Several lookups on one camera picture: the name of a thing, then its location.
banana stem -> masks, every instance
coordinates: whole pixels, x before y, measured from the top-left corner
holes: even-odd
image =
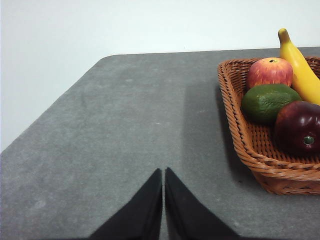
[[[280,44],[288,43],[291,41],[290,37],[289,37],[289,33],[288,33],[287,29],[285,29],[285,28],[281,28],[278,31],[278,37],[280,40]]]

basket rim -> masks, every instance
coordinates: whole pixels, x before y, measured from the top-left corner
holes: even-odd
[[[245,137],[245,126],[236,114],[237,105],[233,98],[231,82],[226,67],[230,64],[253,64],[262,58],[236,58],[220,62],[217,66],[218,81],[227,115],[234,149],[240,160],[253,172],[265,177],[299,181],[320,181],[320,163],[280,161],[257,153]],[[306,56],[307,61],[320,61],[320,57]]]

black object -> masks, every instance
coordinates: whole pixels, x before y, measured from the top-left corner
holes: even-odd
[[[158,240],[162,209],[162,171],[157,168],[132,199],[90,237],[48,240]]]
[[[169,167],[165,170],[165,210],[170,240],[267,240],[237,235]]]
[[[90,237],[50,240],[158,240],[162,209],[162,171],[157,168],[132,199]],[[267,240],[237,235],[169,167],[165,170],[165,209],[170,240]]]

table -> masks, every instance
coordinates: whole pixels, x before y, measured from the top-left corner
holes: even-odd
[[[320,56],[320,47],[301,48]],[[228,59],[279,49],[99,60],[1,153],[1,239],[87,237],[156,168],[172,168],[241,236],[318,240],[320,196],[280,196],[233,149],[218,84]],[[165,213],[160,239],[167,240]]]

wicker basket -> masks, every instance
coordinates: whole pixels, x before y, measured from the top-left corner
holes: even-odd
[[[282,152],[272,140],[273,128],[247,121],[240,110],[248,70],[259,59],[227,60],[217,68],[234,149],[269,193],[320,195],[320,154],[296,157]],[[320,58],[306,60],[319,77]]]

